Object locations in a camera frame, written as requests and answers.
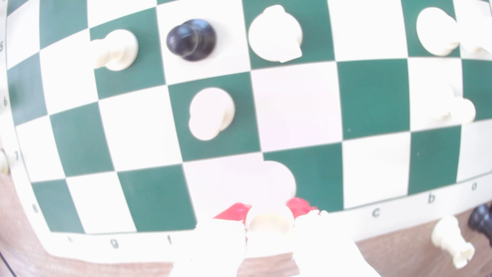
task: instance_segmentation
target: vinyl chess mat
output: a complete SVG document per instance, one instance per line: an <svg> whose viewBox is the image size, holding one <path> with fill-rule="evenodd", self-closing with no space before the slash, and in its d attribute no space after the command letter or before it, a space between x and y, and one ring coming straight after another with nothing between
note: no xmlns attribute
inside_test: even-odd
<svg viewBox="0 0 492 277"><path fill-rule="evenodd" d="M491 15L484 0L1 1L0 137L33 228L58 256L172 260L172 242L197 222L282 200L288 178L265 161L287 167L296 196L356 240L489 200L492 55L433 56L415 28L430 6L459 22L467 2ZM284 64L247 40L274 4L303 29L302 57ZM188 62L166 37L195 18L217 45ZM134 64L93 69L90 41L116 29L137 37ZM472 100L475 121L435 120L433 81ZM236 114L201 141L189 106L209 87L229 93Z"/></svg>

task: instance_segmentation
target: white chess piece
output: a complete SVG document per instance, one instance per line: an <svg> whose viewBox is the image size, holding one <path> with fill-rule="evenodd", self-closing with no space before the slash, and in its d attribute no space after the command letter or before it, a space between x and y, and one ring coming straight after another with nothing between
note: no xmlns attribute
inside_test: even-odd
<svg viewBox="0 0 492 277"><path fill-rule="evenodd" d="M430 86L429 109L437 120L453 118L460 124L468 124L475 120L475 105L469 99L455 96L453 88L448 84L428 84Z"/></svg>
<svg viewBox="0 0 492 277"><path fill-rule="evenodd" d="M234 101L227 92L204 89L191 101L189 129L197 139L211 140L231 124L235 112Z"/></svg>
<svg viewBox="0 0 492 277"><path fill-rule="evenodd" d="M246 252L245 227L240 221L199 222L189 245L178 253L169 277L235 277Z"/></svg>
<svg viewBox="0 0 492 277"><path fill-rule="evenodd" d="M249 27L248 38L253 51L267 61L285 63L303 55L301 25L281 5L258 15Z"/></svg>
<svg viewBox="0 0 492 277"><path fill-rule="evenodd" d="M422 46L436 56L446 56L459 46L458 24L443 10L430 7L417 17L417 36Z"/></svg>
<svg viewBox="0 0 492 277"><path fill-rule="evenodd" d="M246 217L247 257L292 252L294 216L285 203L254 205Z"/></svg>
<svg viewBox="0 0 492 277"><path fill-rule="evenodd" d="M120 71L133 64L138 54L138 41L132 32L114 30L104 39L91 41L91 57L95 69L106 67Z"/></svg>
<svg viewBox="0 0 492 277"><path fill-rule="evenodd" d="M458 26L460 43L466 51L478 53L484 49L492 54L492 17L469 15L460 20Z"/></svg>
<svg viewBox="0 0 492 277"><path fill-rule="evenodd" d="M451 254L457 269L466 266L475 254L475 247L461 236L458 220L454 216L449 215L439 220L432 231L431 240L434 246Z"/></svg>
<svg viewBox="0 0 492 277"><path fill-rule="evenodd" d="M4 150L0 150L0 174L7 175L10 171L8 166L7 155Z"/></svg>
<svg viewBox="0 0 492 277"><path fill-rule="evenodd" d="M303 277L381 277L326 211L296 218L293 258Z"/></svg>

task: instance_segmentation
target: black pawn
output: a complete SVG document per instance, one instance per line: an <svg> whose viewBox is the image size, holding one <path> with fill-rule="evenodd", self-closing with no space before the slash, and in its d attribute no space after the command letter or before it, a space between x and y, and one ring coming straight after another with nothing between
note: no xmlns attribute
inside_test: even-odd
<svg viewBox="0 0 492 277"><path fill-rule="evenodd" d="M468 226L489 238L492 246L492 215L486 204L476 207L468 219Z"/></svg>
<svg viewBox="0 0 492 277"><path fill-rule="evenodd" d="M201 19L192 19L174 27L166 40L171 53L188 61L206 58L214 50L216 41L212 26Z"/></svg>

